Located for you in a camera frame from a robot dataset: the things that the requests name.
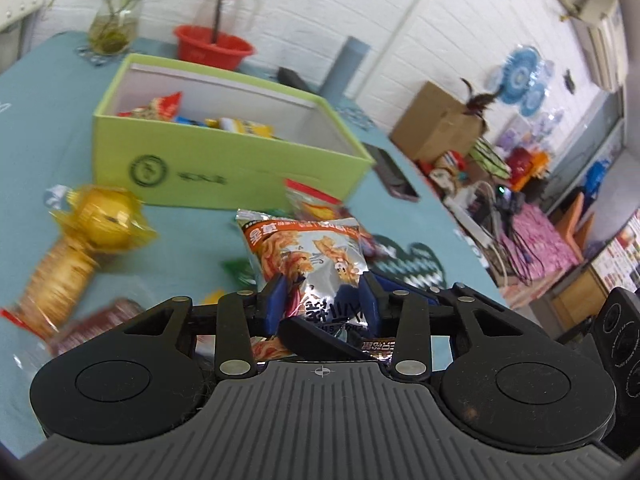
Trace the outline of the grey cylinder bottle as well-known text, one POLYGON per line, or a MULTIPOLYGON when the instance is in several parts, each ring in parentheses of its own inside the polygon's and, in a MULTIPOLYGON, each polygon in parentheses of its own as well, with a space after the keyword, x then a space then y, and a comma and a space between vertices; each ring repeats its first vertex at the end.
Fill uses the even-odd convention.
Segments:
POLYGON ((330 67, 329 73, 326 74, 318 95, 332 106, 340 104, 352 78, 355 77, 370 50, 371 47, 368 44, 349 36, 330 67))

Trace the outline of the yellow chips bag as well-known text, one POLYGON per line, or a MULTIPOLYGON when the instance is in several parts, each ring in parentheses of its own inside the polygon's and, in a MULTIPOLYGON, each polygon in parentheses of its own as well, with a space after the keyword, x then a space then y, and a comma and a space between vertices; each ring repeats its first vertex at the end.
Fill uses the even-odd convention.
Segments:
POLYGON ((195 120, 177 116, 174 119, 174 122, 181 125, 219 129, 239 134, 249 134, 250 136, 259 136, 260 138, 266 139, 274 138, 274 132, 271 126, 261 124, 260 122, 249 122, 248 120, 243 119, 223 117, 218 119, 195 120))

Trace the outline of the glass pitcher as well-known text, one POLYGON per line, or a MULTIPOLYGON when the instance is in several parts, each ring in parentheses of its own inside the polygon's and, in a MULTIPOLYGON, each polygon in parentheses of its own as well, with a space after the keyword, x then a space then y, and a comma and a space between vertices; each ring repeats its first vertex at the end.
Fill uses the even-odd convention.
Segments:
MULTIPOLYGON (((193 25, 212 29, 216 0, 202 0, 196 11, 193 25)), ((220 32, 244 37, 254 25, 262 6, 262 0, 224 0, 222 4, 220 32)))

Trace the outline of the yellow biscuit roll packet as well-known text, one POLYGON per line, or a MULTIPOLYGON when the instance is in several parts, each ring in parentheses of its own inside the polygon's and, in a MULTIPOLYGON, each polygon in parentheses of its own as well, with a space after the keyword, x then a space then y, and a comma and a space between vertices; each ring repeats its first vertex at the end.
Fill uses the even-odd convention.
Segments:
POLYGON ((23 295, 1 317, 43 340, 70 319, 98 263, 76 240, 61 236, 36 266, 23 295))

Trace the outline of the green peas snack packet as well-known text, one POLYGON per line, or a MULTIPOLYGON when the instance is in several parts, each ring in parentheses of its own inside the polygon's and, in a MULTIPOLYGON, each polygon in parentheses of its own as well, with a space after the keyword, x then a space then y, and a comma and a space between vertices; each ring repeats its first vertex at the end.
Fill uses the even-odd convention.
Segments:
POLYGON ((243 258, 226 260, 221 263, 221 266, 240 287, 251 290, 257 289, 256 276, 250 265, 250 260, 243 258))

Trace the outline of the silver orange snack bag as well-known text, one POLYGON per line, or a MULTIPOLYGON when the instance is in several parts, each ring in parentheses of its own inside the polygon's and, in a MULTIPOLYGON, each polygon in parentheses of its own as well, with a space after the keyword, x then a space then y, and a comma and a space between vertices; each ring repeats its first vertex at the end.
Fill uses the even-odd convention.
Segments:
POLYGON ((283 308, 268 314, 281 322, 267 336, 254 337, 252 350, 258 362, 329 352, 320 340, 342 342, 357 351, 388 362, 395 339, 375 338, 360 306, 358 285, 368 270, 361 249, 361 230, 353 218, 298 220, 240 209, 236 222, 245 238, 250 263, 259 286, 273 278, 286 281, 283 308))

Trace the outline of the black stirring stick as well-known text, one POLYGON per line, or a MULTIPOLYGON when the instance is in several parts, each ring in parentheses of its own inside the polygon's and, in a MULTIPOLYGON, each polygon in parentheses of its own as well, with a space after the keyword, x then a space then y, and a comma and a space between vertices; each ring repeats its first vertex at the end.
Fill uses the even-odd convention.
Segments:
POLYGON ((218 42, 223 3, 224 3, 224 0, 216 0, 216 6, 214 9, 215 12, 214 12, 214 19, 213 19, 212 36, 210 37, 210 42, 212 44, 216 44, 218 42))

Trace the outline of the black rectangular case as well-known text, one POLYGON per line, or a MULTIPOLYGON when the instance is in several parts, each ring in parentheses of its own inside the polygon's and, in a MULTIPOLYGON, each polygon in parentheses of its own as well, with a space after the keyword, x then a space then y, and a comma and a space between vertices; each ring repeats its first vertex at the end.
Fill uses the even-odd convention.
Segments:
POLYGON ((277 71, 277 82, 279 84, 283 84, 284 86, 300 90, 303 92, 312 93, 314 90, 311 89, 311 86, 303 80, 301 76, 290 68, 279 67, 277 71))

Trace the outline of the dark red snack bag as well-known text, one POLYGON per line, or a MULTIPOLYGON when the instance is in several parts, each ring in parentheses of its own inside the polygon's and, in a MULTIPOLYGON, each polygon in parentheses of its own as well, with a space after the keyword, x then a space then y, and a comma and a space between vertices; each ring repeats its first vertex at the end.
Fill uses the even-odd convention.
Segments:
POLYGON ((336 197, 292 179, 285 180, 285 196, 294 217, 308 221, 335 221, 354 218, 336 197))

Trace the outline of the blue wall decoration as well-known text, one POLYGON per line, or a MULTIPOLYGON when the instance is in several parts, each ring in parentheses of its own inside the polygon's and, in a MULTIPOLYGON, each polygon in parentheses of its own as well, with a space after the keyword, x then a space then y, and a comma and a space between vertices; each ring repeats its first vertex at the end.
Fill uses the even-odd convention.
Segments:
POLYGON ((555 64, 532 46, 518 46, 486 77, 485 89, 498 93, 498 100, 517 106, 520 115, 537 115, 549 94, 555 64))

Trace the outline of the brown cardboard box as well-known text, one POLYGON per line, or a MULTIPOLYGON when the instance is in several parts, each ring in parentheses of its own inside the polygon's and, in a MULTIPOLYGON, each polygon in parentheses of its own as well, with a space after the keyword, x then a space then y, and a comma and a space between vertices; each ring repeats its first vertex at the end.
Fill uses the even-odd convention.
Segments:
POLYGON ((482 120, 437 84, 427 81, 390 134, 414 162, 434 162, 448 151, 465 156, 483 134, 482 120))

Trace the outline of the red plastic basket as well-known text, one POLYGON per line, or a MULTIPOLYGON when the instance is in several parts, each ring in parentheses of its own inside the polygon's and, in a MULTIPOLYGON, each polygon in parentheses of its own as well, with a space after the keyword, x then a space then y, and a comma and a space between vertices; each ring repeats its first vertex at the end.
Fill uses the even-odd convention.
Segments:
POLYGON ((177 38, 177 58, 180 61, 236 70, 244 58, 255 53, 255 48, 244 39, 220 32, 213 42, 210 28, 179 25, 174 29, 177 38))

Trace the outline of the green cardboard box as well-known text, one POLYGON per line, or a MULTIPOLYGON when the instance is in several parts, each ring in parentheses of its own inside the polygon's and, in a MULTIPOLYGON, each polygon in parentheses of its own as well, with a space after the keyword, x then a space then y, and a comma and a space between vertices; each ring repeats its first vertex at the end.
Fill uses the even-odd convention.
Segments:
POLYGON ((93 115, 94 182, 149 205, 285 208, 286 179, 346 200, 373 164, 320 96, 171 58, 128 55, 93 115), (177 116, 260 122, 274 138, 117 116, 176 92, 177 116))

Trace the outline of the red snack packet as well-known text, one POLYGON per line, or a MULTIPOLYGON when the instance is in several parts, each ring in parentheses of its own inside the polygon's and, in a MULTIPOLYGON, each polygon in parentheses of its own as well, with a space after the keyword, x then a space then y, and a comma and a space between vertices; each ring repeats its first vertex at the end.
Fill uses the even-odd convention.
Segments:
POLYGON ((155 120, 156 122, 172 122, 178 115, 182 93, 169 96, 158 96, 145 106, 136 107, 129 112, 118 113, 118 117, 155 120))

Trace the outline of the gold snack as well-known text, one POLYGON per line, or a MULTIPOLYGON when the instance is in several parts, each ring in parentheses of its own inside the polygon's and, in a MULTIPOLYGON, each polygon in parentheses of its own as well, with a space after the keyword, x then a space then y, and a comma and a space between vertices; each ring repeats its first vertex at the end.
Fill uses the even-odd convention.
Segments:
POLYGON ((142 203, 126 188, 84 185, 65 199, 66 206, 50 214, 62 237, 88 254, 122 254, 157 238, 142 203))

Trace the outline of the smartphone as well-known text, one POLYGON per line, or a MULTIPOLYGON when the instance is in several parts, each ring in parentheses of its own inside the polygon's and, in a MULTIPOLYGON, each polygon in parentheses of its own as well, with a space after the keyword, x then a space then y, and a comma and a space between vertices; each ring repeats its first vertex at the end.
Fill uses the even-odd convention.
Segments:
POLYGON ((408 202, 413 203, 420 200, 420 195, 390 154, 382 150, 382 148, 369 143, 365 143, 363 146, 374 159, 374 171, 388 194, 398 198, 398 200, 408 200, 408 202))

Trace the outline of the brown label clear snack pack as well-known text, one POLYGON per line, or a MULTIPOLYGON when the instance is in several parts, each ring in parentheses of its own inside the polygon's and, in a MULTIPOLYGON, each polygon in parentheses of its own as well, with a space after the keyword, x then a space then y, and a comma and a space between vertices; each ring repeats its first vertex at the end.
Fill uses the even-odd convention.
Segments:
POLYGON ((131 320, 143 311, 137 301, 124 297, 116 298, 100 310, 66 325, 48 342, 50 356, 60 356, 131 320))

